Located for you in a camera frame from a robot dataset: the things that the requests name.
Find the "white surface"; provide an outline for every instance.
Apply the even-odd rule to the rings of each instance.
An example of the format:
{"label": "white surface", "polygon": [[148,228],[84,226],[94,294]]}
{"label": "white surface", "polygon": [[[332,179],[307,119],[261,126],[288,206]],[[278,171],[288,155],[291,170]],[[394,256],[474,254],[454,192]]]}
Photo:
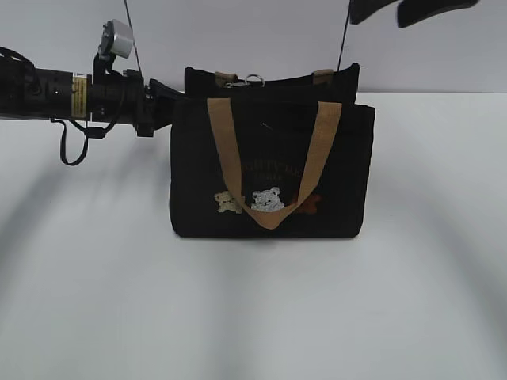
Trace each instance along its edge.
{"label": "white surface", "polygon": [[353,241],[181,240],[167,130],[119,126],[69,169],[59,126],[2,122],[0,378],[507,378],[507,96],[360,102]]}
{"label": "white surface", "polygon": [[[266,79],[335,68],[348,0],[130,0],[145,77],[177,88],[186,66]],[[104,21],[122,0],[2,0],[0,45],[37,67],[91,73]],[[380,91],[507,91],[507,2],[481,0],[407,29],[396,4],[349,29],[343,67]],[[118,61],[135,68],[134,56]]]}

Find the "wire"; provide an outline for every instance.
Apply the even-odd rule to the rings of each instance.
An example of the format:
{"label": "wire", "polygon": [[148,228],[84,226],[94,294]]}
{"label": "wire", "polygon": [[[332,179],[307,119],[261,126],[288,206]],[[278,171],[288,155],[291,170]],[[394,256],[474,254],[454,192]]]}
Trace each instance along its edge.
{"label": "wire", "polygon": [[82,146],[81,154],[76,159],[76,161],[69,162],[67,159],[67,125],[63,120],[51,119],[52,123],[58,123],[63,125],[62,138],[60,139],[60,160],[67,166],[77,166],[81,162],[84,161],[86,154],[88,153],[88,135],[86,134],[86,129],[81,127],[79,124],[76,127],[83,132],[85,135],[85,142]]}
{"label": "wire", "polygon": [[17,51],[10,50],[6,47],[0,47],[0,54],[2,54],[5,58],[15,58],[18,61],[23,62],[30,71],[32,71],[32,83],[30,84],[31,90],[34,94],[40,93],[42,90],[40,87],[40,78],[37,73],[37,69],[35,65],[28,58],[25,58],[23,55],[19,54]]}
{"label": "wire", "polygon": [[[133,33],[134,29],[132,27],[132,20],[130,19],[130,12],[128,10],[127,0],[124,0],[124,4],[125,4],[125,10],[127,11],[128,26],[130,26],[130,29],[132,29],[132,33]],[[140,72],[141,76],[143,76],[143,72],[141,71],[141,63],[139,62],[139,54],[137,52],[137,44],[135,43],[135,36],[134,36],[134,51],[135,51],[135,59],[137,60],[137,67],[139,68],[139,72]]]}
{"label": "wire", "polygon": [[345,28],[343,29],[343,38],[341,40],[340,58],[338,59],[337,71],[340,71],[341,58],[343,57],[343,51],[345,49],[345,39],[347,38],[347,31],[349,30],[349,20],[350,20],[350,2],[349,5],[347,6],[347,18],[345,19]]}

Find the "tan teddy bear patch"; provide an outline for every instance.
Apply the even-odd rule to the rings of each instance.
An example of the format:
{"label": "tan teddy bear patch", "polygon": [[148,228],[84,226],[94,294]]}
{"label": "tan teddy bear patch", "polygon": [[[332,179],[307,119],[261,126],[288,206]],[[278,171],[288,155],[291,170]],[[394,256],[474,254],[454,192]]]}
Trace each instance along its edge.
{"label": "tan teddy bear patch", "polygon": [[218,212],[223,213],[225,211],[232,211],[236,214],[242,214],[243,209],[241,206],[236,202],[236,199],[230,194],[229,192],[219,192],[215,194],[215,200],[219,204],[219,210]]}

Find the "bag strap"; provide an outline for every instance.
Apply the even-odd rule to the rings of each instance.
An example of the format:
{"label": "bag strap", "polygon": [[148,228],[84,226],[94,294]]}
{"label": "bag strap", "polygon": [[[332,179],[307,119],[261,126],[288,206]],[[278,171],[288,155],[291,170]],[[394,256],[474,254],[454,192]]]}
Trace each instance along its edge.
{"label": "bag strap", "polygon": [[225,74],[217,71],[215,73],[215,82],[218,87],[225,87],[227,83],[234,83],[238,80],[236,74]]}
{"label": "bag strap", "polygon": [[333,84],[333,76],[334,76],[334,72],[330,69],[314,71],[313,72],[314,85],[321,85],[322,83],[327,83],[328,85],[332,85]]}
{"label": "bag strap", "polygon": [[208,112],[227,189],[257,224],[268,230],[276,229],[317,187],[340,123],[341,103],[318,103],[298,199],[296,203],[274,212],[252,210],[243,200],[241,158],[234,129],[231,99],[208,99]]}

